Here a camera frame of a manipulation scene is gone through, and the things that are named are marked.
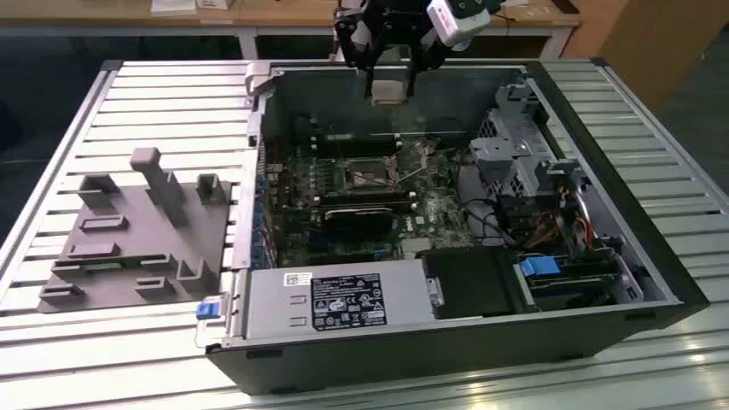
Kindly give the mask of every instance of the aluminum slotted table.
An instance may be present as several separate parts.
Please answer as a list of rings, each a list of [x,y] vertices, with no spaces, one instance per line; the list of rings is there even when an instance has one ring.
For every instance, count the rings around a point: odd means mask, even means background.
[[[595,357],[302,395],[250,397],[194,343],[197,303],[38,314],[38,291],[82,205],[86,173],[144,180],[133,148],[156,146],[180,182],[217,173],[240,183],[248,155],[244,61],[109,64],[0,250],[2,409],[650,408],[719,407],[729,396],[729,202],[609,67],[545,64],[711,306]],[[571,149],[551,124],[562,150]],[[233,187],[224,266],[230,265]]]

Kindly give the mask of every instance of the blue clip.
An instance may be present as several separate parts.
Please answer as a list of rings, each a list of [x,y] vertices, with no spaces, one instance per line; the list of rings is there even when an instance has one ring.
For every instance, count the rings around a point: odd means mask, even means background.
[[[523,276],[554,275],[561,273],[557,261],[553,256],[530,256],[519,262]]]
[[[220,302],[202,302],[194,311],[197,320],[220,318]]]

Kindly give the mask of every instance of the barcode sticker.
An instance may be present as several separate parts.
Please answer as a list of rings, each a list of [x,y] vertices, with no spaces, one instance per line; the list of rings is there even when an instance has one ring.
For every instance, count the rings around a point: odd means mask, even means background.
[[[283,275],[283,286],[310,285],[310,272],[290,272]]]

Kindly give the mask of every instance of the wooden table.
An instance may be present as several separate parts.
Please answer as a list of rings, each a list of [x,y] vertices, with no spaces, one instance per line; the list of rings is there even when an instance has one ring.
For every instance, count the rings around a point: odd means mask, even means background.
[[[228,10],[156,17],[150,0],[0,0],[0,35],[236,36],[242,56],[256,59],[257,36],[331,36],[334,6],[335,0],[237,0]],[[541,56],[561,55],[579,15],[562,14],[551,0],[530,0],[499,14],[509,21],[494,16],[479,35],[545,37]]]

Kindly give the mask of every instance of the cable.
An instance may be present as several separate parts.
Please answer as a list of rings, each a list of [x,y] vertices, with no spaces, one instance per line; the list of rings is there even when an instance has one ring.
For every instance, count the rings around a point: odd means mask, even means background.
[[[478,222],[481,222],[482,226],[483,226],[483,233],[485,233],[485,226],[487,226],[493,231],[495,231],[495,233],[501,236],[501,239],[503,239],[503,242],[506,242],[509,245],[511,246],[518,246],[518,243],[515,242],[515,240],[511,238],[511,236],[506,233],[506,231],[503,231],[503,229],[501,229],[499,226],[497,225],[493,225],[487,220],[487,215],[485,216],[478,216],[474,211],[467,207],[467,203],[470,202],[485,202],[485,203],[491,203],[491,204],[495,204],[494,201],[491,201],[490,199],[487,198],[473,198],[473,199],[469,199],[466,202],[463,202],[461,200],[461,197],[459,197],[459,192],[458,192],[458,177],[459,177],[459,168],[462,167],[462,162],[463,162],[463,156],[467,152],[467,146],[461,150],[459,154],[458,154],[458,159],[457,159],[457,167],[455,167],[455,172],[454,172],[454,191],[455,191],[455,203],[458,204],[458,206],[463,209],[463,211],[466,211],[466,214],[474,219],[477,220]]]

